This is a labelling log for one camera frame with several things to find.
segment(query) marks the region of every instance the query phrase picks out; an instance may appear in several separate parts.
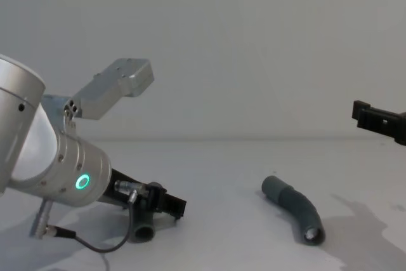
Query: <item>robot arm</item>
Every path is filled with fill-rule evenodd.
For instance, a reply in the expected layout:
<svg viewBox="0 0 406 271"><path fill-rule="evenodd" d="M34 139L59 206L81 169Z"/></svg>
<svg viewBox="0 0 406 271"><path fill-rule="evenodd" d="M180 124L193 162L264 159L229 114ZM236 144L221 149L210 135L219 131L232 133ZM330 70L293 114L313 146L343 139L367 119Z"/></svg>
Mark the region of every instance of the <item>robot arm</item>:
<svg viewBox="0 0 406 271"><path fill-rule="evenodd" d="M121 97L142 94L153 80L148 60L121 58L72 98L43 95L44 82L35 72L0 56L0 193L11 187L43 198L32 237L75 238L107 253L136 237L135 228L150 227L152 213L183 216L186 201L158 183L141 183L112 169L107 154L76 133L76 118L100 119ZM129 208L128 234L116 247L96 249L75 232L48 225L53 202L79 207L94 201Z"/></svg>

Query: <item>white table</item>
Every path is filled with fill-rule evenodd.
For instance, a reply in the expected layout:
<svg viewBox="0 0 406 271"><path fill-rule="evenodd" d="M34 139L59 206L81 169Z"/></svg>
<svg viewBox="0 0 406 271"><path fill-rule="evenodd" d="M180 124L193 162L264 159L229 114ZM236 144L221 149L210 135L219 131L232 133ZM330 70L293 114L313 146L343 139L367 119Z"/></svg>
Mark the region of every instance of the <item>white table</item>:
<svg viewBox="0 0 406 271"><path fill-rule="evenodd" d="M74 241L34 241L40 200L8 190L0 199L0 270L406 270L406 147L391 140L99 143L116 169L158 181L188 201L176 225L159 215L152 242L102 257ZM277 175L317 207L327 240L298 244L291 219L264 199ZM95 244L113 244L126 212L94 204L55 206L50 223Z"/></svg>

